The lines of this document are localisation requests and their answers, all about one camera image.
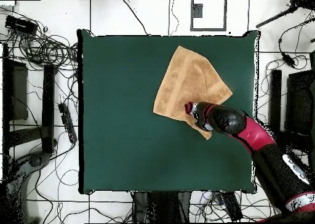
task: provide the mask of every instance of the green tabletop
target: green tabletop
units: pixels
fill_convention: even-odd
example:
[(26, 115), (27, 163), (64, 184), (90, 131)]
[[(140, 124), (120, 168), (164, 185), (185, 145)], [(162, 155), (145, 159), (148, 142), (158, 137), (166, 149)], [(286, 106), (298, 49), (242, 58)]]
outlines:
[(103, 36), (82, 30), (84, 173), (87, 190), (246, 190), (252, 160), (241, 143), (210, 140), (153, 113), (178, 46), (206, 57), (233, 92), (224, 104), (252, 114), (254, 42), (226, 36)]

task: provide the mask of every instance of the black cable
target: black cable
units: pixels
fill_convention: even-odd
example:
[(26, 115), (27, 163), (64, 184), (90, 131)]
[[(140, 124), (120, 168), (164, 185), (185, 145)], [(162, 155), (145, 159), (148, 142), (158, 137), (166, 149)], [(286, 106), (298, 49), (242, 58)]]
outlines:
[(177, 20), (177, 26), (176, 26), (176, 29), (170, 34), (170, 36), (171, 36), (174, 32), (177, 31), (177, 28), (178, 28), (178, 26), (179, 26), (179, 24), (180, 24), (180, 22), (178, 21), (178, 18), (177, 18), (177, 17), (174, 15), (174, 13), (173, 13), (174, 1), (175, 1), (175, 0), (173, 0), (171, 11), (172, 11), (172, 15), (173, 15), (173, 16), (176, 18), (176, 20)]
[(146, 32), (145, 26), (143, 26), (142, 22), (141, 22), (140, 19), (137, 17), (137, 15), (136, 15), (135, 12), (132, 10), (132, 8), (129, 6), (129, 4), (126, 3), (125, 0), (122, 0), (122, 1), (124, 1), (124, 3), (128, 6), (128, 8), (131, 10), (131, 12), (133, 13), (133, 15), (135, 16), (135, 18), (139, 21), (139, 23), (141, 24), (141, 26), (142, 26), (143, 30), (145, 31), (146, 35), (147, 35), (147, 36), (151, 36), (150, 34), (148, 34), (148, 33)]
[(40, 195), (40, 197), (42, 197), (43, 199), (45, 199), (46, 201), (48, 201), (48, 202), (51, 204), (51, 206), (52, 206), (51, 209), (50, 209), (50, 211), (49, 211), (49, 213), (47, 214), (46, 218), (45, 218), (44, 221), (42, 222), (42, 224), (45, 224), (45, 221), (47, 220), (49, 214), (52, 212), (52, 209), (54, 208), (54, 205), (52, 204), (52, 202), (51, 202), (49, 199), (47, 199), (46, 197), (44, 197), (43, 195), (41, 195), (41, 194), (39, 193), (39, 191), (37, 190), (37, 184), (38, 184), (39, 178), (41, 178), (41, 170), (39, 170), (39, 175), (38, 175), (37, 181), (36, 181), (36, 183), (35, 183), (35, 190), (36, 190), (37, 194)]

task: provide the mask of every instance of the black equipment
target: black equipment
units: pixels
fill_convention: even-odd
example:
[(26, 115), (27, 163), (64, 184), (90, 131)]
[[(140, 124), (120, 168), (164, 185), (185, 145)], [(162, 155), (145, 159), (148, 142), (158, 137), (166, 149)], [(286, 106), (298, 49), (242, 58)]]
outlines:
[[(25, 210), (25, 196), (28, 180), (33, 172), (41, 170), (48, 165), (54, 147), (57, 144), (56, 139), (54, 139), (54, 88), (57, 70), (53, 65), (46, 65), (44, 67), (42, 125), (35, 128), (10, 132), (9, 122), (15, 117), (15, 103), (18, 101), (21, 105), (27, 107), (26, 97), (19, 99), (18, 96), (21, 92), (14, 90), (17, 88), (14, 84), (16, 82), (14, 72), (17, 68), (24, 70), (24, 66), (22, 64), (16, 64), (16, 62), (9, 59), (9, 48), (7, 44), (4, 44), (2, 57), (3, 179), (0, 183), (0, 215), (1, 220), (6, 223), (30, 223)], [(42, 151), (27, 154), (16, 160), (10, 158), (10, 148), (37, 139), (42, 140)]]

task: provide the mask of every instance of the cable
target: cable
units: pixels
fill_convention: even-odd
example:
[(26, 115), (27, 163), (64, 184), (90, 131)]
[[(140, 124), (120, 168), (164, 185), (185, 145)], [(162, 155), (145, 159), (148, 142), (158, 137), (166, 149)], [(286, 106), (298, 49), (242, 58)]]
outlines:
[(176, 29), (170, 34), (170, 36), (174, 33), (174, 32), (176, 32), (177, 31), (177, 28), (178, 28), (178, 26), (179, 26), (179, 24), (180, 24), (180, 22), (178, 21), (178, 18), (174, 15), (174, 13), (173, 13), (173, 6), (174, 6), (174, 0), (173, 0), (173, 3), (172, 3), (172, 15), (176, 18), (176, 20), (177, 20), (177, 26), (176, 26)]
[(52, 209), (54, 208), (54, 205), (52, 204), (52, 202), (51, 202), (49, 199), (47, 199), (46, 197), (44, 197), (43, 195), (41, 195), (41, 194), (39, 193), (39, 191), (37, 190), (37, 184), (38, 184), (39, 178), (41, 178), (41, 170), (39, 170), (39, 175), (38, 175), (37, 181), (36, 181), (36, 183), (35, 183), (35, 190), (36, 190), (37, 194), (40, 195), (40, 197), (42, 197), (43, 199), (45, 199), (46, 201), (48, 201), (48, 202), (51, 204), (51, 206), (52, 206), (51, 209), (50, 209), (50, 211), (49, 211), (49, 213), (47, 214), (46, 218), (45, 218), (44, 221), (42, 222), (42, 224), (45, 224), (45, 222), (46, 222), (46, 220), (47, 220), (49, 214), (52, 212)]
[(124, 3), (128, 6), (128, 8), (131, 10), (131, 12), (133, 13), (133, 15), (135, 16), (135, 18), (139, 21), (139, 23), (141, 24), (141, 26), (142, 26), (143, 30), (145, 31), (146, 35), (147, 35), (147, 36), (151, 36), (151, 34), (148, 34), (148, 33), (146, 32), (145, 26), (143, 26), (142, 22), (141, 22), (140, 19), (137, 17), (137, 15), (136, 15), (135, 12), (132, 10), (132, 8), (129, 6), (129, 4), (126, 3), (125, 0), (122, 0), (122, 1), (124, 1)]
[[(303, 67), (303, 68), (296, 68), (296, 66), (298, 65), (298, 58), (303, 57), (303, 58), (306, 60), (306, 57), (305, 57), (304, 55), (297, 56), (297, 55), (296, 55), (296, 51), (297, 51), (298, 42), (299, 42), (299, 40), (300, 40), (301, 29), (303, 28), (303, 26), (304, 26), (305, 24), (307, 24), (307, 23), (312, 22), (312, 21), (315, 20), (315, 18), (310, 18), (309, 20), (306, 20), (306, 19), (311, 15), (311, 13), (312, 13), (312, 11), (311, 11), (311, 12), (308, 14), (308, 16), (305, 18), (305, 21), (301, 22), (300, 24), (298, 24), (298, 25), (296, 25), (296, 26), (293, 26), (293, 27), (288, 28), (287, 30), (285, 30), (285, 31), (281, 34), (281, 36), (280, 36), (280, 38), (279, 38), (279, 40), (278, 40), (278, 46), (279, 46), (279, 50), (280, 50), (281, 55), (282, 55), (282, 59), (286, 62), (286, 64), (288, 64), (288, 66), (291, 66), (292, 68), (294, 68), (294, 69), (296, 69), (296, 70), (301, 70), (301, 69), (304, 68), (304, 67)], [(295, 47), (295, 53), (294, 53), (294, 54), (296, 55), (296, 60), (297, 60), (297, 63), (295, 63), (294, 60), (293, 60), (293, 58), (292, 58), (289, 54), (285, 54), (285, 53), (283, 53), (283, 51), (281, 50), (281, 42), (282, 42), (282, 37), (283, 37), (283, 35), (284, 35), (286, 32), (292, 30), (293, 28), (297, 28), (297, 27), (300, 26), (300, 25), (301, 25), (301, 29), (300, 29), (300, 32), (299, 32), (299, 34), (298, 34), (297, 46)]]

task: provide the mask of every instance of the orange towel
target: orange towel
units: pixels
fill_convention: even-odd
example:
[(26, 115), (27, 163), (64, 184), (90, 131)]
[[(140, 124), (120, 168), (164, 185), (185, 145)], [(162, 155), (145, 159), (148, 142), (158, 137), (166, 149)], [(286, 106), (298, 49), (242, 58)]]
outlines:
[(232, 92), (205, 57), (179, 46), (157, 92), (153, 112), (186, 121), (208, 140), (211, 132), (194, 125), (195, 119), (185, 113), (184, 104), (189, 101), (222, 104), (231, 95)]

